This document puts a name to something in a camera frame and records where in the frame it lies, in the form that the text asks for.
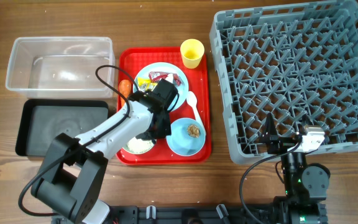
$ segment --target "wooden table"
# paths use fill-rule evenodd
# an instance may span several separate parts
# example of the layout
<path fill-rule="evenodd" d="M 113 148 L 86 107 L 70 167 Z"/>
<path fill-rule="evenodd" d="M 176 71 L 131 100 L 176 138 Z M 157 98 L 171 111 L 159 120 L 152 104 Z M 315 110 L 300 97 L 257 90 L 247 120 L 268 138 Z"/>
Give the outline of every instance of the wooden table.
<path fill-rule="evenodd" d="M 157 206 L 239 205 L 238 187 L 247 166 L 229 157 L 222 117 L 221 90 L 213 68 L 209 30 L 216 12 L 245 7 L 289 4 L 297 1 L 49 1 L 7 4 L 0 0 L 0 223 L 49 223 L 22 213 L 17 198 L 41 161 L 14 152 L 21 112 L 26 98 L 5 89 L 6 68 L 13 42 L 29 36 L 106 36 L 113 41 L 116 58 L 129 47 L 178 46 L 185 39 L 204 43 L 209 63 L 213 153 L 194 166 L 128 167 L 117 159 L 109 163 L 100 198 L 110 205 Z M 115 100 L 109 100 L 114 110 Z M 310 156 L 308 162 L 326 165 L 332 173 L 328 190 L 330 223 L 358 223 L 358 152 Z M 246 181 L 246 202 L 268 203 L 284 188 L 273 163 L 262 164 Z M 26 207 L 50 211 L 27 195 Z"/>

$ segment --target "yellow cup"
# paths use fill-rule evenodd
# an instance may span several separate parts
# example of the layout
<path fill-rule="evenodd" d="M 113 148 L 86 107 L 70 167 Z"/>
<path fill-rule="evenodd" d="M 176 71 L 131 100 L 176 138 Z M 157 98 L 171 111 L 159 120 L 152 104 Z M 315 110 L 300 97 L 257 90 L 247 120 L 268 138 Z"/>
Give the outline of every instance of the yellow cup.
<path fill-rule="evenodd" d="M 204 45 L 196 39 L 185 40 L 180 46 L 181 59 L 186 68 L 196 68 L 204 55 Z"/>

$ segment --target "spoon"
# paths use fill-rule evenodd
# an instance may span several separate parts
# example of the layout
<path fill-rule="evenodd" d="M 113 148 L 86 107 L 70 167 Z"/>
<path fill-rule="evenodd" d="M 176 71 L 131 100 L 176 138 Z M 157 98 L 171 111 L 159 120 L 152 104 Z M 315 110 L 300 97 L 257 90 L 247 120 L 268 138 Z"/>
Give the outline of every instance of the spoon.
<path fill-rule="evenodd" d="M 197 97 L 196 97 L 196 95 L 194 95 L 194 93 L 192 91 L 189 91 L 187 93 L 186 102 L 189 106 L 191 106 L 193 108 L 194 117 L 196 118 L 196 121 L 201 125 L 201 127 L 203 127 L 203 130 L 205 132 L 203 122 L 202 122 L 202 120 L 200 118 L 200 114 L 198 113 L 198 110 L 197 110 Z"/>

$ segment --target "gray plastic crate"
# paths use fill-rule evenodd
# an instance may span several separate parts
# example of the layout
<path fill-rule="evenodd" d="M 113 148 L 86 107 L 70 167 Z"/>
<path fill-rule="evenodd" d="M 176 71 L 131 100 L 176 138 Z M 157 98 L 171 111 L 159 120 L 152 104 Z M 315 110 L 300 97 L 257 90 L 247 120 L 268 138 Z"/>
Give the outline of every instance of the gray plastic crate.
<path fill-rule="evenodd" d="M 209 33 L 230 157 L 268 157 L 267 113 L 281 136 L 307 114 L 329 135 L 315 154 L 358 151 L 358 4 L 324 1 L 221 11 Z"/>

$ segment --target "blue plate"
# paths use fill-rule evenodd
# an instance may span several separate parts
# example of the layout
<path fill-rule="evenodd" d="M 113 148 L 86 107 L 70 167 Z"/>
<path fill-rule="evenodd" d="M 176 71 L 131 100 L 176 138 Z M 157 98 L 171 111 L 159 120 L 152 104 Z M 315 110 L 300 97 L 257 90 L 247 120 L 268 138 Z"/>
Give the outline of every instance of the blue plate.
<path fill-rule="evenodd" d="M 193 138 L 187 133 L 187 127 L 191 124 L 200 129 L 200 136 Z M 169 148 L 179 156 L 192 156 L 199 152 L 205 143 L 205 131 L 194 119 L 180 118 L 171 124 L 170 136 L 167 136 Z"/>
<path fill-rule="evenodd" d="M 178 109 L 185 102 L 187 93 L 189 92 L 189 82 L 187 81 L 186 75 L 183 73 L 183 71 L 181 71 L 178 67 L 176 67 L 170 63 L 165 63 L 165 62 L 153 63 L 153 64 L 150 64 L 150 65 L 144 67 L 136 75 L 136 77 L 135 77 L 136 84 L 137 84 L 137 77 L 149 78 L 149 72 L 171 72 L 171 73 L 178 74 L 180 80 L 182 81 L 182 84 L 180 86 L 177 86 L 178 93 L 179 93 L 179 100 L 178 100 L 178 103 L 176 104 L 175 108 L 172 111 Z M 171 107 L 175 104 L 177 98 L 178 97 L 176 96 L 175 99 L 173 99 L 168 110 L 170 110 Z"/>

